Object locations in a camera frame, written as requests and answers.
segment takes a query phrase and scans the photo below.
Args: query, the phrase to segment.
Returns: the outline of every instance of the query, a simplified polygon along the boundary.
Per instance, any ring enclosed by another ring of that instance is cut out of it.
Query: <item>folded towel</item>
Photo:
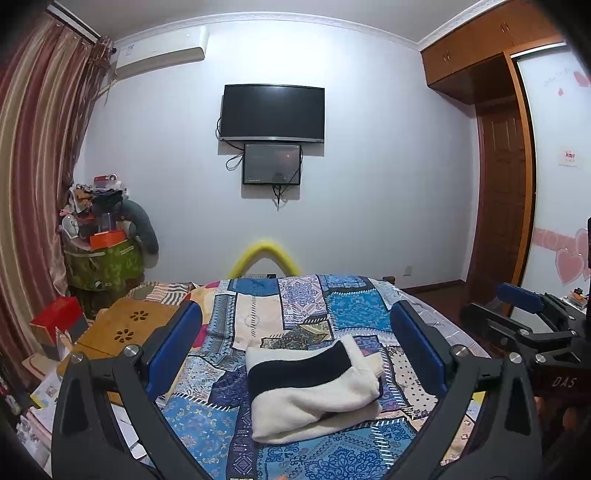
[[[364,357],[351,335],[327,348],[246,349],[252,438],[299,442],[374,419],[382,356]]]

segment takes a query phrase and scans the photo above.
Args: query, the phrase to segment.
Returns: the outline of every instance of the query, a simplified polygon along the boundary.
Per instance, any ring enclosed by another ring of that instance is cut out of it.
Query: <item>black cable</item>
[[[229,163],[230,163],[232,160],[235,160],[235,159],[237,159],[238,157],[240,157],[240,160],[238,160],[238,163],[236,163],[236,165],[233,165],[232,167],[229,167],[229,166],[228,166],[228,165],[229,165]],[[238,168],[238,165],[240,165],[240,163],[242,163],[242,160],[244,160],[244,152],[242,152],[242,153],[239,153],[238,155],[234,155],[232,158],[230,158],[230,160],[228,160],[228,161],[226,162],[226,170],[228,170],[228,171],[234,171],[234,170],[236,170],[236,169]]]
[[[275,198],[277,198],[277,206],[279,207],[279,201],[281,200],[281,196],[285,193],[285,191],[291,187],[291,181],[296,177],[296,175],[298,173],[301,173],[301,164],[302,161],[304,160],[304,150],[302,149],[301,145],[300,145],[300,165],[298,166],[298,169],[295,171],[295,173],[291,176],[290,180],[287,182],[287,184],[283,187],[283,189],[281,189],[281,185],[273,185],[273,193],[275,194]]]
[[[236,145],[230,143],[228,140],[222,140],[220,139],[220,137],[222,136],[222,132],[220,132],[220,123],[222,121],[222,117],[217,119],[217,125],[216,125],[216,138],[220,141],[220,142],[225,142],[228,145],[230,145],[233,148],[236,148],[236,150],[240,150],[241,152],[244,153],[244,148],[241,147],[237,147]]]

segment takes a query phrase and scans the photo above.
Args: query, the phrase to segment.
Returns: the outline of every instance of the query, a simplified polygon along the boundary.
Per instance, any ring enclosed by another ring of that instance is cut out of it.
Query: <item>small monitor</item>
[[[301,146],[252,143],[244,145],[244,185],[299,185]]]

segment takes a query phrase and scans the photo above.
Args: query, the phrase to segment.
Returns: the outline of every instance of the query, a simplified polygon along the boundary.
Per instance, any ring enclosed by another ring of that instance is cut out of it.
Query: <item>door frame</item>
[[[525,151],[525,208],[524,217],[521,226],[521,239],[519,240],[519,250],[517,253],[517,260],[515,262],[515,268],[511,278],[511,283],[516,286],[520,286],[523,281],[525,274],[525,268],[527,266],[527,259],[530,254],[531,247],[531,236],[534,229],[534,212],[535,212],[535,145],[534,145],[534,133],[531,123],[530,108],[527,103],[527,97],[525,94],[525,88],[521,80],[521,75],[514,60],[511,58],[512,55],[521,53],[523,51],[531,50],[532,48],[543,47],[554,43],[560,43],[564,41],[562,35],[553,35],[551,37],[542,38],[524,45],[509,48],[503,52],[505,61],[513,80],[513,86],[515,88],[515,96],[495,99],[489,102],[481,103],[481,107],[492,106],[499,103],[504,103],[512,99],[517,99],[517,105],[519,108],[519,115],[521,117],[521,127],[524,136],[524,151]],[[478,112],[476,112],[476,119],[478,122],[478,145],[480,148],[480,175],[479,175],[479,192],[478,192],[478,213],[476,217],[476,230],[474,234],[474,247],[472,248],[472,255],[470,256],[470,267],[468,269],[468,275],[466,283],[469,283],[470,277],[473,274],[473,268],[475,264],[476,248],[482,229],[479,228],[479,219],[482,218],[483,213],[483,197],[481,195],[482,186],[484,185],[484,148],[482,132],[482,121]],[[504,313],[509,314],[509,306],[504,308]]]
[[[530,107],[527,103],[527,96],[525,94],[525,87],[521,79],[519,70],[516,67],[515,61],[511,58],[516,53],[531,50],[532,48],[544,47],[552,45],[553,43],[560,43],[564,41],[562,35],[553,35],[552,37],[542,38],[533,42],[520,45],[518,47],[505,50],[505,61],[509,67],[513,85],[515,87],[515,94],[517,96],[517,104],[519,105],[519,115],[521,116],[521,126],[524,136],[525,145],[525,213],[523,224],[521,227],[521,241],[519,243],[519,251],[517,253],[517,261],[513,271],[513,278],[511,283],[520,286],[523,282],[525,268],[527,266],[527,259],[530,256],[531,235],[534,230],[534,212],[535,212],[535,144],[534,131],[531,123]]]

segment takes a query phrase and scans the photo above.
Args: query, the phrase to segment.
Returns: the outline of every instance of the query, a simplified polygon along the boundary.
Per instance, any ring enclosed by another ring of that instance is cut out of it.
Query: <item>striped curtain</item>
[[[0,72],[0,350],[24,378],[28,324],[66,293],[58,212],[110,52],[44,14]]]

